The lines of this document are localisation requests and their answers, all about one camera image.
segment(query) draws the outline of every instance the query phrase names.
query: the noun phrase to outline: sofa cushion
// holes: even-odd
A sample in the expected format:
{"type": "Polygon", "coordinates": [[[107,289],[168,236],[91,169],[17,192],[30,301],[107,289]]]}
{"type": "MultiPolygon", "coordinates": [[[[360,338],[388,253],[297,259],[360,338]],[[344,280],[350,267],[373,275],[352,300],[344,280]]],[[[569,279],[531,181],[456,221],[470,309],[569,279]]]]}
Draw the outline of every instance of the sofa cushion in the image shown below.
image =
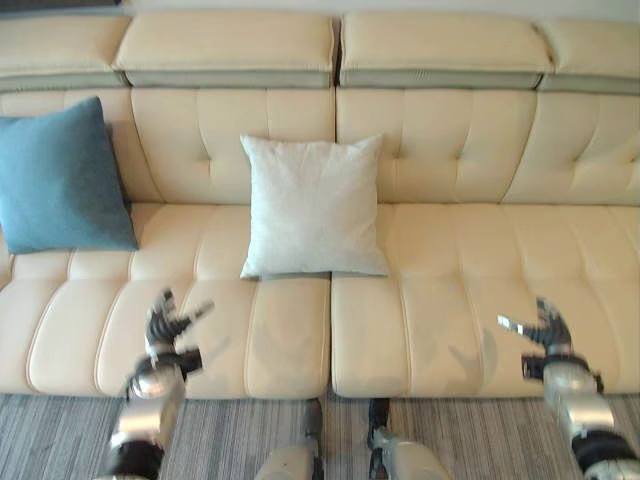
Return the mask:
{"type": "Polygon", "coordinates": [[[555,64],[540,90],[640,95],[640,25],[558,18],[538,26],[555,64]]]}
{"type": "Polygon", "coordinates": [[[0,115],[42,115],[93,95],[102,101],[133,202],[248,205],[251,174],[240,135],[335,141],[333,90],[20,92],[0,95],[0,115]]]}
{"type": "Polygon", "coordinates": [[[540,93],[503,201],[640,205],[639,160],[640,97],[540,93]]]}
{"type": "Polygon", "coordinates": [[[640,204],[640,98],[340,89],[339,143],[384,134],[378,201],[640,204]]]}
{"type": "Polygon", "coordinates": [[[331,17],[301,12],[145,12],[116,66],[135,86],[327,88],[331,17]]]}
{"type": "Polygon", "coordinates": [[[125,85],[111,63],[130,20],[105,15],[0,20],[0,91],[125,85]]]}
{"type": "Polygon", "coordinates": [[[636,207],[381,205],[388,278],[334,274],[332,378],[349,397],[538,395],[496,315],[551,300],[606,391],[640,389],[636,207]]]}
{"type": "Polygon", "coordinates": [[[0,117],[0,222],[11,253],[137,248],[97,97],[0,117]]]}
{"type": "Polygon", "coordinates": [[[329,278],[240,280],[249,208],[134,203],[137,252],[16,255],[0,290],[0,391],[116,395],[164,287],[215,310],[179,346],[204,370],[191,397],[305,398],[328,381],[329,278]]]}
{"type": "Polygon", "coordinates": [[[526,20],[450,12],[353,12],[342,27],[340,85],[532,89],[551,69],[526,20]]]}

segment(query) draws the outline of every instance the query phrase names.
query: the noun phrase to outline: blue pillow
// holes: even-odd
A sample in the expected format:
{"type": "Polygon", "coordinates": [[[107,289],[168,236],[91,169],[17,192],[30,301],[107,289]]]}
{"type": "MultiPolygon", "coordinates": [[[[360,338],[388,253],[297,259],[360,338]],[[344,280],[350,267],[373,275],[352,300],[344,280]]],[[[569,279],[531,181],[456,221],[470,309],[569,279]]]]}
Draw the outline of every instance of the blue pillow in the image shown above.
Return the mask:
{"type": "Polygon", "coordinates": [[[0,117],[0,225],[11,253],[138,248],[99,98],[0,117]]]}

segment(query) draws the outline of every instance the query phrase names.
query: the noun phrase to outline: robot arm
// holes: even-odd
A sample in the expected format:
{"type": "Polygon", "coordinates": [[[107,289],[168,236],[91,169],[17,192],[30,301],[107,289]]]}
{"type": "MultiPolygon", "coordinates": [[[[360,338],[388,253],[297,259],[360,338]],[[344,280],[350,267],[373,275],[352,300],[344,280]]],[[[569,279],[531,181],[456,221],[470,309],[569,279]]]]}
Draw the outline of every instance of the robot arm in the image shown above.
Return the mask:
{"type": "Polygon", "coordinates": [[[147,356],[127,385],[127,401],[111,436],[104,475],[97,480],[156,480],[169,447],[187,376],[202,368],[198,349],[176,353],[175,340],[213,308],[207,303],[178,318],[167,290],[149,312],[147,356]]]}
{"type": "Polygon", "coordinates": [[[565,431],[586,480],[640,480],[640,462],[617,431],[599,375],[573,351],[569,329],[560,312],[538,298],[544,326],[527,327],[505,316],[498,324],[542,345],[545,356],[522,357],[525,378],[542,381],[544,398],[565,431]]]}

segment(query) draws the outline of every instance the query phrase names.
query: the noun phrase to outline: wall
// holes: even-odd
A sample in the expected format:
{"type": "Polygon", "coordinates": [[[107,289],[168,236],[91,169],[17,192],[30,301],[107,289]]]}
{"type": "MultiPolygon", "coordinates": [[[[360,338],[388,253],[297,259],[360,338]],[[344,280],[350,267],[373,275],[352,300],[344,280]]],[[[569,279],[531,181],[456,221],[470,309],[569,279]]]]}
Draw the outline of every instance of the wall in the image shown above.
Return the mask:
{"type": "Polygon", "coordinates": [[[419,8],[503,12],[532,18],[569,16],[640,22],[640,0],[123,0],[127,11],[168,7],[285,8],[339,13],[419,8]]]}

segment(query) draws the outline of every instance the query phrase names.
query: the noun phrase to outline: gray striped carpet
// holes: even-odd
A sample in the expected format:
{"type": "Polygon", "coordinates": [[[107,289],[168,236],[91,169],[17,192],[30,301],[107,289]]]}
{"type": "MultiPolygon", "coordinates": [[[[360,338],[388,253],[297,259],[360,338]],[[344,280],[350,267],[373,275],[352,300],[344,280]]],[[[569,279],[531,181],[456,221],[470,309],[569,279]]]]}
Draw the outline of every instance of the gray striped carpet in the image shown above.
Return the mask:
{"type": "MultiPolygon", "coordinates": [[[[610,397],[638,449],[640,396],[610,397]]],[[[327,480],[366,479],[367,402],[329,394],[327,480]]],[[[0,479],[88,480],[120,409],[114,399],[0,396],[0,479]]],[[[250,480],[272,449],[301,438],[301,402],[189,401],[163,480],[250,480]]],[[[579,480],[540,400],[393,400],[391,427],[432,448],[458,480],[579,480]]]]}

